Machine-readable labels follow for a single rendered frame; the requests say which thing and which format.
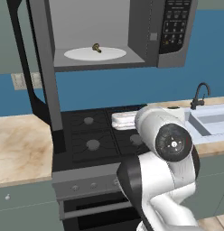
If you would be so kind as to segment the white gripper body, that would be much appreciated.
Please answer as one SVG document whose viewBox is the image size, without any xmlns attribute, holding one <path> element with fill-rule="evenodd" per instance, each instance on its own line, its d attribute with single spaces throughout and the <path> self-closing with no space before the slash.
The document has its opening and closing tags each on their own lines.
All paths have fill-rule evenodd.
<svg viewBox="0 0 224 231">
<path fill-rule="evenodd" d="M 111 116 L 112 126 L 116 130 L 135 129 L 135 116 L 136 116 L 136 114 L 137 114 L 136 111 L 114 113 Z"/>
</svg>

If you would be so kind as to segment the grey microwave oven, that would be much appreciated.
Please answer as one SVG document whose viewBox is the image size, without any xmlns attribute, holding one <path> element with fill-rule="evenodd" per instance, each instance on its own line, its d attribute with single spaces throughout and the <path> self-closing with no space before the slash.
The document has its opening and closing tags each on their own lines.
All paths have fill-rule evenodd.
<svg viewBox="0 0 224 231">
<path fill-rule="evenodd" d="M 197 4 L 198 0 L 46 0 L 54 71 L 182 67 Z M 124 50 L 126 56 L 102 61 L 64 56 L 94 43 Z"/>
</svg>

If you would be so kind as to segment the grey black microwave door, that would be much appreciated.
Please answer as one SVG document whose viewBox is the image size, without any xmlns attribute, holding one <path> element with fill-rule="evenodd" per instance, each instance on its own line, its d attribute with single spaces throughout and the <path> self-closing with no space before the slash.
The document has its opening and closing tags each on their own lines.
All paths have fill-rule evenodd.
<svg viewBox="0 0 224 231">
<path fill-rule="evenodd" d="M 42 79 L 45 103 L 51 119 L 53 152 L 66 152 L 61 110 L 53 67 L 49 28 L 46 17 L 46 0 L 25 0 L 32 29 L 38 68 Z"/>
</svg>

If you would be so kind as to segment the black oven door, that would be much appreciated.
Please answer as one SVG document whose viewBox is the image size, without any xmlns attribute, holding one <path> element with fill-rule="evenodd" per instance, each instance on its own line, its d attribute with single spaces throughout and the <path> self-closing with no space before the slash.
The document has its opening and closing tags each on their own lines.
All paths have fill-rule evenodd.
<svg viewBox="0 0 224 231">
<path fill-rule="evenodd" d="M 73 212 L 122 202 L 127 202 L 126 197 L 121 192 L 116 192 L 84 199 L 65 200 L 63 209 L 65 212 Z M 136 210 L 130 207 L 73 217 L 63 220 L 62 224 L 64 231 L 136 231 L 140 221 Z"/>
</svg>

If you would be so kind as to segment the grey-green cupboard door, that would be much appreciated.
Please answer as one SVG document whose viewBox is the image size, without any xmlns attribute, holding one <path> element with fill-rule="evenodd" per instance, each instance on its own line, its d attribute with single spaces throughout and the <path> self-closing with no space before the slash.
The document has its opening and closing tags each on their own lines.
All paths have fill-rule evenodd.
<svg viewBox="0 0 224 231">
<path fill-rule="evenodd" d="M 64 231 L 57 202 L 0 211 L 0 231 Z"/>
</svg>

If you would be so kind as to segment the black gas hob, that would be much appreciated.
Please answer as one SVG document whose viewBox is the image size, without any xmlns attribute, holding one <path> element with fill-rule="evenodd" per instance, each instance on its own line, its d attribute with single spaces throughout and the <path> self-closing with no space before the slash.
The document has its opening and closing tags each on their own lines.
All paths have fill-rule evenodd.
<svg viewBox="0 0 224 231">
<path fill-rule="evenodd" d="M 53 155 L 52 171 L 67 171 L 121 162 L 148 152 L 135 129 L 112 127 L 114 113 L 138 111 L 143 105 L 116 106 L 61 113 L 66 152 Z"/>
</svg>

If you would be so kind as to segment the grey oven range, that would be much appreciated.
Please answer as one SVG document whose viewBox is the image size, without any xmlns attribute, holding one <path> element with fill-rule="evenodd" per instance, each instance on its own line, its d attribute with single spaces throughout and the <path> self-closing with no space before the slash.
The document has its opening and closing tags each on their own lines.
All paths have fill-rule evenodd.
<svg viewBox="0 0 224 231">
<path fill-rule="evenodd" d="M 52 186 L 55 190 L 59 204 L 60 220 L 65 213 L 63 209 L 63 202 L 65 200 L 84 199 L 98 195 L 121 192 L 118 185 L 115 186 L 113 184 L 113 180 L 117 178 L 117 168 L 119 164 L 120 162 L 52 172 Z M 90 188 L 90 184 L 93 182 L 98 184 L 95 189 Z M 71 189 L 74 185 L 79 186 L 78 191 L 73 191 Z"/>
</svg>

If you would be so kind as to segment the white round turntable plate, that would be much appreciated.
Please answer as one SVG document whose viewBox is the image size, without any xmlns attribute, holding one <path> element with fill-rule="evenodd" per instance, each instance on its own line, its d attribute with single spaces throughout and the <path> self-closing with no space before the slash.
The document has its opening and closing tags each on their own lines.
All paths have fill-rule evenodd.
<svg viewBox="0 0 224 231">
<path fill-rule="evenodd" d="M 64 56 L 73 60 L 83 60 L 83 61 L 102 61 L 102 60 L 115 60 L 126 56 L 126 51 L 109 48 L 100 47 L 100 52 L 93 51 L 91 47 L 78 48 L 70 51 L 66 51 Z"/>
</svg>

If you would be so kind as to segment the pale blue sink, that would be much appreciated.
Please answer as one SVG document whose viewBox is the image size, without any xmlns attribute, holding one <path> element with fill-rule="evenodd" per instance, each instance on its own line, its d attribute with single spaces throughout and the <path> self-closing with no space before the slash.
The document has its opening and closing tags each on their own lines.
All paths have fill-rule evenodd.
<svg viewBox="0 0 224 231">
<path fill-rule="evenodd" d="M 185 108 L 184 114 L 194 144 L 224 141 L 224 104 Z"/>
</svg>

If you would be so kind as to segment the grey-green base cupboards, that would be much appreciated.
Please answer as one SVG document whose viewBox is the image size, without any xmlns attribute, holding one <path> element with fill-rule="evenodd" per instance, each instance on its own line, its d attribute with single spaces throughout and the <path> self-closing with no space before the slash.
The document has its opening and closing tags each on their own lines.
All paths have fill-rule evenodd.
<svg viewBox="0 0 224 231">
<path fill-rule="evenodd" d="M 197 220 L 224 214 L 224 154 L 201 158 L 196 191 L 182 204 Z"/>
</svg>

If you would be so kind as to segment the grey-green drawer front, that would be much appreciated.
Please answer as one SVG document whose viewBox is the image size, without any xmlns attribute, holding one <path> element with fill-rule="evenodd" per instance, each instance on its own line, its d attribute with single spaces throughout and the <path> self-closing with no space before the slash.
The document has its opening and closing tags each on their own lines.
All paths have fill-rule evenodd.
<svg viewBox="0 0 224 231">
<path fill-rule="evenodd" d="M 0 188 L 0 211 L 22 208 L 56 200 L 54 189 L 49 180 Z"/>
</svg>

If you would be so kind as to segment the white wall socket plate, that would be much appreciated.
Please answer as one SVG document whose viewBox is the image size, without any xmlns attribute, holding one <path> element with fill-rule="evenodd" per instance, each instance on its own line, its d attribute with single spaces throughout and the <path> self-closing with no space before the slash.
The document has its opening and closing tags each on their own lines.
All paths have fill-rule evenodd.
<svg viewBox="0 0 224 231">
<path fill-rule="evenodd" d="M 15 90 L 27 89 L 23 73 L 12 73 L 11 78 L 12 78 Z M 34 88 L 42 88 L 42 81 L 41 81 L 41 76 L 39 72 L 32 72 L 31 78 L 32 78 L 32 83 L 33 83 Z"/>
</svg>

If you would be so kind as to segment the grey-green wall cupboards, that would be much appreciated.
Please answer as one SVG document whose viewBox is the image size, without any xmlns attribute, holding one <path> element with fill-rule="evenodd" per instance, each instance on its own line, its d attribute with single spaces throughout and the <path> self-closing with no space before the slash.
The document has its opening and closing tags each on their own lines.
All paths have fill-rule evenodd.
<svg viewBox="0 0 224 231">
<path fill-rule="evenodd" d="M 6 0 L 0 0 L 0 74 L 22 71 Z"/>
<path fill-rule="evenodd" d="M 198 0 L 198 10 L 224 10 L 224 0 Z"/>
</svg>

